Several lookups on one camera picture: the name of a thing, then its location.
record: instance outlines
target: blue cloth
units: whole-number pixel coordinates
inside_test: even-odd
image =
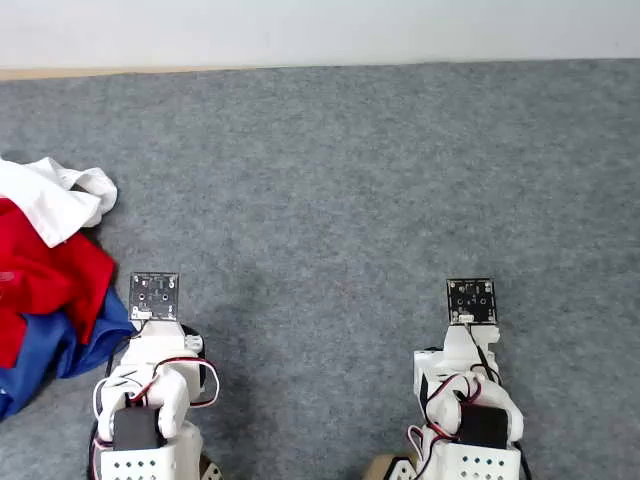
[[[49,369],[58,378],[85,373],[105,362],[120,339],[134,332],[115,290],[109,288],[88,345],[67,315],[23,315],[27,332],[13,368],[0,368],[0,420],[17,413],[38,390]]]

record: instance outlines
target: gray carpet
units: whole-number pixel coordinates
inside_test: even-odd
[[[223,376],[192,412],[228,479],[359,479],[407,449],[444,280],[495,278],[536,479],[640,469],[640,62],[0,84],[0,154],[99,165],[97,238],[176,270]],[[80,479],[96,371],[0,424],[0,478]]]

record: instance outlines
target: white cloth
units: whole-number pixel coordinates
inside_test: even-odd
[[[85,191],[71,190],[77,185]],[[82,172],[47,157],[21,165],[0,158],[0,197],[15,203],[49,247],[100,223],[118,189],[100,168]]]

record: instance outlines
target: red cloth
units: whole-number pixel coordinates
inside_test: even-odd
[[[49,248],[27,217],[0,198],[0,367],[13,367],[26,324],[21,313],[61,308],[88,343],[114,262],[81,233]]]

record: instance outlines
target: cloth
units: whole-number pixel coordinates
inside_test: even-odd
[[[114,269],[81,233],[48,248],[27,217],[0,199],[0,367],[12,367],[26,331],[20,314],[63,309],[88,343]]]
[[[71,190],[74,185],[85,191]],[[73,170],[49,157],[25,165],[0,158],[0,196],[22,210],[49,247],[82,227],[100,223],[117,195],[116,186],[100,168]]]
[[[87,345],[77,341],[68,315],[25,315],[27,332],[14,368],[0,368],[0,420],[17,413],[51,368],[58,378],[80,375],[103,363],[124,336],[133,333],[127,310],[110,288]]]

